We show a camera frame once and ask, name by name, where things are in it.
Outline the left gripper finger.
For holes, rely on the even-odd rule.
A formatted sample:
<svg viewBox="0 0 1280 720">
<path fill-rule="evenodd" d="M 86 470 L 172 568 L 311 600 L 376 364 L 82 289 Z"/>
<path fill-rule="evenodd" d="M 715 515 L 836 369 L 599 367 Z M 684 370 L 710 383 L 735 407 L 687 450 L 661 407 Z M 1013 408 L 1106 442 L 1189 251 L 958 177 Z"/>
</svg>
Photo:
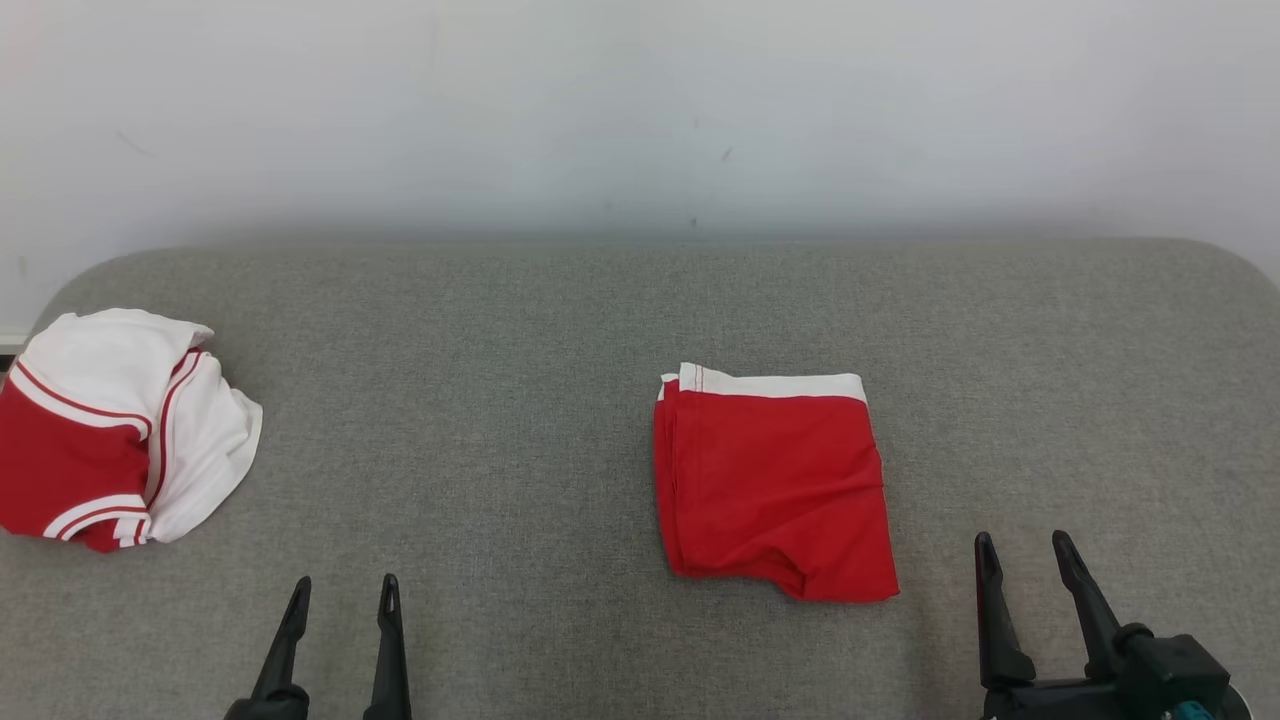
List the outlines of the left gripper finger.
<svg viewBox="0 0 1280 720">
<path fill-rule="evenodd" d="M 259 678 L 248 697 L 234 701 L 225 719 L 306 719 L 308 693 L 293 680 L 297 644 L 303 638 L 311 594 L 311 578 L 297 580 L 289 603 L 271 641 Z"/>
<path fill-rule="evenodd" d="M 378 606 L 380 644 L 366 720 L 411 719 L 411 693 L 404 647 L 399 582 L 384 575 Z"/>
</svg>

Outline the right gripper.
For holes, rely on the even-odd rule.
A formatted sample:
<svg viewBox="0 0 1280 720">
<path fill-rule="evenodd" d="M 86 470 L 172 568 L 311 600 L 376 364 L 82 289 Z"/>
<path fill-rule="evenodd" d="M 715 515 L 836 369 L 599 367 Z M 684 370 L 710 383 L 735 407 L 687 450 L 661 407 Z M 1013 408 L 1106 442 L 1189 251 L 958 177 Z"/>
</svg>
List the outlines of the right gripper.
<svg viewBox="0 0 1280 720">
<path fill-rule="evenodd" d="M 1052 533 L 1064 587 L 1073 597 L 1085 643 L 1085 678 L 1034 683 L 1036 666 L 1019 644 L 1004 593 L 1004 569 L 987 532 L 975 537 L 975 589 L 980 684 L 986 719 L 1133 719 L 1114 679 L 1117 619 L 1073 538 Z"/>
</svg>

